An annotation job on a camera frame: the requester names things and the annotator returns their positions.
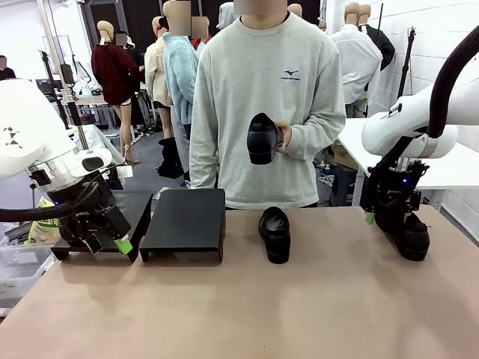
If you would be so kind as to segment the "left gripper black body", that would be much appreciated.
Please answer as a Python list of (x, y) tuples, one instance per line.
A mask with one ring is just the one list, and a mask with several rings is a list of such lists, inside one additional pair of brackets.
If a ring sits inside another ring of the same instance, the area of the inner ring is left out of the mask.
[(49, 192), (48, 195), (55, 206), (61, 207), (49, 210), (48, 219), (54, 218), (52, 213), (60, 214), (58, 219), (70, 215), (71, 218), (88, 221), (88, 225), (98, 230), (112, 230), (106, 211), (115, 204), (115, 199), (103, 178), (81, 179), (75, 185)]

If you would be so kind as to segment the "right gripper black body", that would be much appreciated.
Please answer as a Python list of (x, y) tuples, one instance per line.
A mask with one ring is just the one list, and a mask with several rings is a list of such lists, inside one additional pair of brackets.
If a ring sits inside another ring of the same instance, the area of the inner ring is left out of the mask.
[(427, 172), (426, 164), (408, 164), (407, 169), (370, 168), (368, 182), (368, 204), (374, 205), (375, 212), (406, 213), (406, 198), (417, 190), (420, 178)]

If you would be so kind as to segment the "person's left hand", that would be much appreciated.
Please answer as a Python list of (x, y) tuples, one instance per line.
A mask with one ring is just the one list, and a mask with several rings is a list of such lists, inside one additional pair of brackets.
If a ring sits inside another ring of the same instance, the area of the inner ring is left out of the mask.
[(287, 146), (290, 143), (291, 136), (292, 136), (292, 127), (288, 125), (285, 122), (276, 122), (275, 123), (277, 129), (282, 133), (283, 135), (283, 141), (281, 145), (277, 147), (277, 151), (279, 153), (286, 153)]

